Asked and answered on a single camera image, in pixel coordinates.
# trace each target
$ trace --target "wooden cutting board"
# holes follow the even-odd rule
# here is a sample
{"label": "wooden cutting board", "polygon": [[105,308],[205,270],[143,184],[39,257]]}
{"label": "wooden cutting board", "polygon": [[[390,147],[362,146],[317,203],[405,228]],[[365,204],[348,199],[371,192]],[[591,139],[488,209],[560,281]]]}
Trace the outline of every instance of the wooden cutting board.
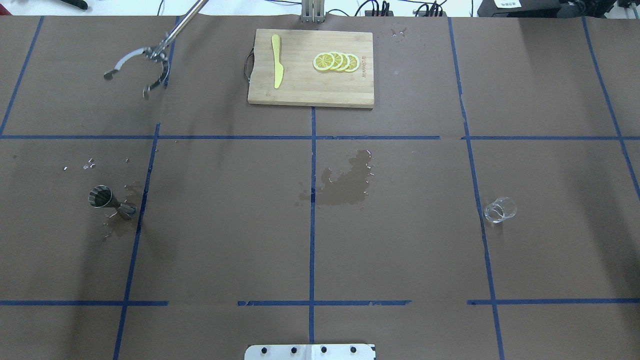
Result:
{"label": "wooden cutting board", "polygon": [[[271,36],[280,35],[284,76],[274,88]],[[373,34],[346,31],[258,29],[253,48],[250,104],[373,108]],[[354,72],[320,72],[313,66],[319,53],[338,51],[360,58]]]}

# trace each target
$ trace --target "glass cup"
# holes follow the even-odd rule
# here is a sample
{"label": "glass cup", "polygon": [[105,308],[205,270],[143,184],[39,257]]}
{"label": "glass cup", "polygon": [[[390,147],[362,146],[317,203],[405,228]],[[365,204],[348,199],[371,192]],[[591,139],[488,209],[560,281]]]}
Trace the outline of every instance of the glass cup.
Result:
{"label": "glass cup", "polygon": [[516,215],[516,203],[509,197],[499,197],[484,208],[484,217],[494,224],[499,224]]}

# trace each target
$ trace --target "lemon slice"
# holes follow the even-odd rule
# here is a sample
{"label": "lemon slice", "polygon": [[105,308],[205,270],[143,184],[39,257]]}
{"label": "lemon slice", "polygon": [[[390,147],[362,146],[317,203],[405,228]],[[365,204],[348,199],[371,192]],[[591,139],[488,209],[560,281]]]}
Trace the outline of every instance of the lemon slice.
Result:
{"label": "lemon slice", "polygon": [[314,68],[318,71],[327,71],[333,66],[335,57],[332,53],[319,53],[314,58]]}
{"label": "lemon slice", "polygon": [[333,55],[333,58],[335,59],[333,61],[333,66],[331,67],[331,70],[335,70],[342,66],[342,62],[344,62],[344,59],[340,56],[340,54],[341,53],[338,53],[337,51],[331,52],[331,55]]}
{"label": "lemon slice", "polygon": [[345,56],[349,59],[349,66],[344,69],[344,72],[354,72],[358,70],[360,67],[360,58],[354,54],[345,54]]}
{"label": "lemon slice", "polygon": [[345,53],[340,53],[340,57],[342,58],[342,66],[337,68],[337,69],[335,69],[335,70],[336,71],[345,71],[345,69],[347,69],[349,67],[349,64],[351,63],[351,59]]}

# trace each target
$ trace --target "knife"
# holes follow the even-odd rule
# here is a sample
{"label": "knife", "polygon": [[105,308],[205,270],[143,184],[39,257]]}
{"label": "knife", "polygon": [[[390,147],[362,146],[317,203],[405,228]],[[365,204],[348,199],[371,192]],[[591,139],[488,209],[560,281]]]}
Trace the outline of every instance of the knife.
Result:
{"label": "knife", "polygon": [[273,63],[275,64],[273,87],[279,88],[284,75],[284,66],[280,63],[280,35],[273,34],[271,36],[271,45],[273,46]]}

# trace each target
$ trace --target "metal jigger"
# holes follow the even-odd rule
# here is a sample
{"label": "metal jigger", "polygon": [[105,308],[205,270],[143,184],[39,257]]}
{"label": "metal jigger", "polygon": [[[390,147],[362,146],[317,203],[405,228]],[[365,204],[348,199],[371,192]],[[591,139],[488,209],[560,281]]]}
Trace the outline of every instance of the metal jigger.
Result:
{"label": "metal jigger", "polygon": [[107,186],[98,185],[89,193],[89,204],[94,208],[115,208],[124,220],[131,220],[136,207],[126,202],[119,202]]}

